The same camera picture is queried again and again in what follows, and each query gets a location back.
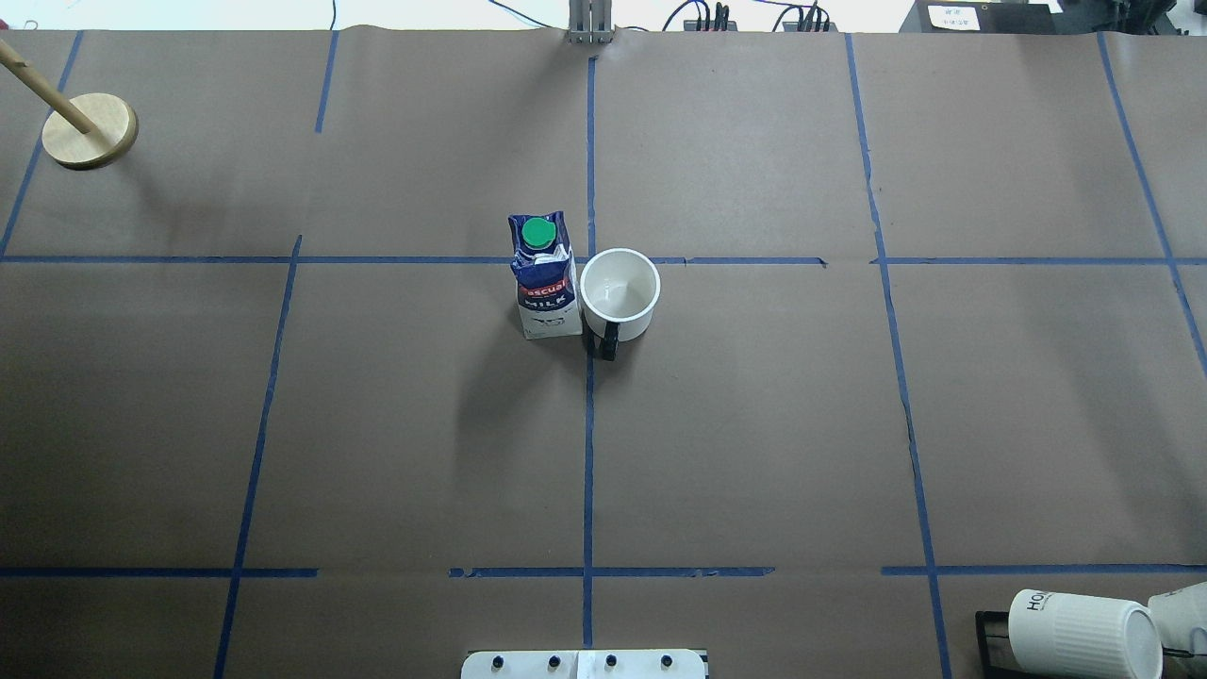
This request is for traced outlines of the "white mug black handle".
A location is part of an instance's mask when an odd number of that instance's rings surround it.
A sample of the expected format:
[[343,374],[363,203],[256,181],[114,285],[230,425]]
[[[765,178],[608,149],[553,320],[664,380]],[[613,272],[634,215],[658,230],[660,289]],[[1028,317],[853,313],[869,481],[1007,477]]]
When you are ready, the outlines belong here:
[[616,361],[620,343],[648,330],[660,295],[658,267],[637,250],[607,248],[591,257],[579,276],[579,302],[597,340],[591,353]]

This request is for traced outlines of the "blue milk carton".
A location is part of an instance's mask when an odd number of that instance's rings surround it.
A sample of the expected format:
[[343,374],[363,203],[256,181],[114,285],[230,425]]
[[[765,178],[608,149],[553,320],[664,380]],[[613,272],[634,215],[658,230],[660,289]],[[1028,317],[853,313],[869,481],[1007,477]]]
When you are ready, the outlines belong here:
[[527,340],[579,336],[583,318],[576,288],[576,257],[564,212],[513,213],[508,226],[521,334]]

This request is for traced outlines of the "black cup rack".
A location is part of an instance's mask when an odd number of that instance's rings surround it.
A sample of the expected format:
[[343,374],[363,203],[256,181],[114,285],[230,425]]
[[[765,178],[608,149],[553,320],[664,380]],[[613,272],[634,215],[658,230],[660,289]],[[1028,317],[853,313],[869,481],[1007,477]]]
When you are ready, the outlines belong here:
[[1015,662],[1005,611],[975,613],[976,649],[984,678],[1026,678]]

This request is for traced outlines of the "white pillar with base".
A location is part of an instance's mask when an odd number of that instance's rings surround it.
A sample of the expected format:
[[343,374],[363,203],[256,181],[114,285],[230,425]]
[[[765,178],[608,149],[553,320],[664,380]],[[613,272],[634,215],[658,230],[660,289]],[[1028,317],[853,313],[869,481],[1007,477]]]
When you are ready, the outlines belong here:
[[559,649],[470,652],[461,678],[709,678],[693,649]]

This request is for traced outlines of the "far black terminal block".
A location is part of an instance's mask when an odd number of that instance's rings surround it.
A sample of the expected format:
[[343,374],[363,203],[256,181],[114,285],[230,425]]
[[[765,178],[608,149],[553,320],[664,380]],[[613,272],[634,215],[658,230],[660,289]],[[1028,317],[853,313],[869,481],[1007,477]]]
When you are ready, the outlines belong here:
[[737,31],[736,21],[730,17],[730,6],[721,1],[686,1],[667,17],[663,31],[687,8],[694,8],[695,16],[683,21],[683,30],[689,33],[728,33]]

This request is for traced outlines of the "black terminal block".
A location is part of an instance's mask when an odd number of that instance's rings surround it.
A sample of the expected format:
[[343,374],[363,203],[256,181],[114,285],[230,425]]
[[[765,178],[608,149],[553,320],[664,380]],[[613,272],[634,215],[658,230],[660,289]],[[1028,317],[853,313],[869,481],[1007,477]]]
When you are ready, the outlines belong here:
[[663,31],[687,8],[694,8],[695,16],[683,21],[683,30],[689,33],[728,33],[737,31],[736,21],[730,17],[730,6],[721,1],[686,1],[667,17]]
[[780,11],[772,33],[830,33],[834,22],[820,4],[787,5]]

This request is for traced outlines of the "near black terminal block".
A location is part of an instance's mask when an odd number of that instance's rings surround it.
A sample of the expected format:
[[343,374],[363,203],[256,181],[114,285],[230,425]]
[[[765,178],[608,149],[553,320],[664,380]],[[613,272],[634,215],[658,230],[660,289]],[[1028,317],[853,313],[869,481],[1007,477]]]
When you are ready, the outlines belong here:
[[830,33],[834,22],[820,4],[787,5],[780,11],[772,33]]

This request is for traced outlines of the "black box with label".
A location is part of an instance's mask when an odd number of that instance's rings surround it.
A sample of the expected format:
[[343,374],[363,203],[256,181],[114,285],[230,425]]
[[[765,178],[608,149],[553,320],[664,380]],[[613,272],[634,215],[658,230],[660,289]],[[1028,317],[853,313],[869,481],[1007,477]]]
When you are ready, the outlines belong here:
[[1057,35],[1059,30],[1046,2],[914,1],[898,33]]

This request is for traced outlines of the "wooden mug tree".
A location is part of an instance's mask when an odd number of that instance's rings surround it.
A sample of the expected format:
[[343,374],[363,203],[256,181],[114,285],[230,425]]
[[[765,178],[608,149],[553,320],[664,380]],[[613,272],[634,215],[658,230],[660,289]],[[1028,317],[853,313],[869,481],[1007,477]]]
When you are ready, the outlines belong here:
[[1,42],[1,62],[28,90],[52,109],[43,121],[43,151],[70,171],[107,166],[138,141],[138,112],[124,99],[94,90],[69,98],[34,68],[25,57]]

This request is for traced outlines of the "aluminium frame post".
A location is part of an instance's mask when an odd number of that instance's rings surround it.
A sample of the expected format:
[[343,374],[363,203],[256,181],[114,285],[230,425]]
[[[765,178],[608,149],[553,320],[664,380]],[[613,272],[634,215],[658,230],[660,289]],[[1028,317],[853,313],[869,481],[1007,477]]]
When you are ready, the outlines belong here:
[[570,0],[568,31],[570,43],[610,43],[616,39],[613,25],[613,2],[611,0]]

